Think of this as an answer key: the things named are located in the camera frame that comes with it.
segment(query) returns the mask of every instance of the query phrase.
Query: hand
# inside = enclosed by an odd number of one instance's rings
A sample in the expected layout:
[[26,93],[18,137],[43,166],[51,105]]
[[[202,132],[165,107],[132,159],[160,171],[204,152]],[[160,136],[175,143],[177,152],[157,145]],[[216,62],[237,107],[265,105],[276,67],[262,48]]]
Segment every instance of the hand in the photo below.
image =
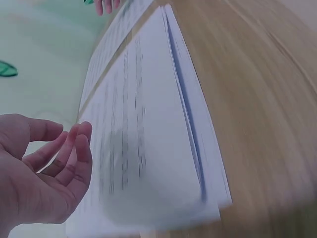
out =
[[[107,13],[112,13],[112,0],[95,0],[96,12],[99,16],[101,16],[104,12],[103,1],[104,1],[104,5],[105,5],[105,9]],[[120,4],[120,0],[113,0],[113,5],[115,8],[118,8],[119,4]]]
[[[22,223],[63,223],[87,192],[92,127],[84,122],[69,133],[62,131],[61,124],[48,120],[0,116],[0,224],[6,229]],[[50,142],[24,157],[31,141]],[[58,151],[52,164],[37,173]]]

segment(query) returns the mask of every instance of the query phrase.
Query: finger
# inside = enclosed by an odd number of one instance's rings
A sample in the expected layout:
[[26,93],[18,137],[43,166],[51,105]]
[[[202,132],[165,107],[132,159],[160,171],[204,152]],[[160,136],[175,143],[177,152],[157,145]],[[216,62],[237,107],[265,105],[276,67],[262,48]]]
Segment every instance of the finger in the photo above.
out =
[[105,8],[106,8],[107,13],[112,13],[111,0],[105,0]]
[[26,118],[30,127],[30,141],[52,141],[63,132],[63,125],[50,120]]
[[114,0],[114,7],[118,8],[120,5],[120,0]]
[[61,172],[59,172],[58,175],[55,176],[55,178],[59,181],[60,184],[64,185],[65,187],[69,185],[69,183],[73,180],[75,176],[76,164],[76,148],[73,147],[73,150],[71,151],[69,160],[67,161],[65,168]]
[[0,148],[21,160],[30,141],[52,141],[63,125],[49,120],[31,119],[18,114],[0,116]]
[[67,186],[74,196],[71,204],[73,210],[78,206],[89,188],[93,165],[89,141],[85,135],[79,135],[76,138],[75,148],[77,153],[76,172],[73,180]]
[[[77,131],[77,137],[80,135],[84,135],[87,140],[88,144],[90,144],[92,134],[92,126],[89,122],[83,122]],[[75,168],[77,165],[77,153],[76,149],[73,147],[69,160],[65,166],[65,168],[55,176],[55,178],[64,186],[68,186],[68,184],[73,180],[75,176]]]
[[44,168],[53,156],[60,150],[67,138],[68,132],[64,131],[56,140],[47,143],[34,153],[24,156],[22,161],[34,172]]
[[92,131],[93,131],[93,128],[92,128],[91,124],[89,122],[85,121],[78,128],[77,135],[85,135],[88,139],[89,144],[90,144]]
[[68,137],[57,154],[56,158],[53,162],[45,168],[42,173],[51,177],[55,177],[60,173],[66,166],[71,151],[75,145],[75,140],[77,136],[77,131],[79,128],[79,124],[75,124],[70,130]]
[[95,1],[95,7],[96,7],[97,14],[99,16],[102,16],[102,14],[104,13],[102,0],[96,0]]

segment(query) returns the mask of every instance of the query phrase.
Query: wooden surface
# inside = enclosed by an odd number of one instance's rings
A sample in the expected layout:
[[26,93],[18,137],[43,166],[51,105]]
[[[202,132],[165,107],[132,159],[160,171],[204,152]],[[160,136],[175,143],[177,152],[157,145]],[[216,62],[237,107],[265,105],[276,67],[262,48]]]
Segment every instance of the wooden surface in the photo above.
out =
[[317,1],[157,0],[146,15],[167,2],[208,104],[233,205],[221,222],[141,237],[317,237]]

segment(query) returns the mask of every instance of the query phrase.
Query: light green background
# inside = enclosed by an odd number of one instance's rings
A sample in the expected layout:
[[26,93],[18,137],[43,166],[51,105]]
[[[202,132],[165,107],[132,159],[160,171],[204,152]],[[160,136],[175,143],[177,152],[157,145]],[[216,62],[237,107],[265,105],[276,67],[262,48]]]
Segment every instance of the light green background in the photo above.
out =
[[[70,129],[107,18],[82,0],[0,0],[0,60],[19,70],[15,78],[0,78],[0,114],[51,119]],[[64,225],[22,225],[10,237],[61,238]]]

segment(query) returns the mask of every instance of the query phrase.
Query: document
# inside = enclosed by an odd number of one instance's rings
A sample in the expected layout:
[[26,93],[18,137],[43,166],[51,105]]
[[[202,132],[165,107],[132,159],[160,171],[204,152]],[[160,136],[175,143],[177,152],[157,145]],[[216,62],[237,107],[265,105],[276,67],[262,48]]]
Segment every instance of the document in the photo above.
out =
[[114,62],[79,122],[93,125],[92,180],[66,222],[101,238],[220,220],[232,203],[217,137],[171,6]]
[[80,110],[114,53],[153,0],[127,0],[94,51],[86,74]]

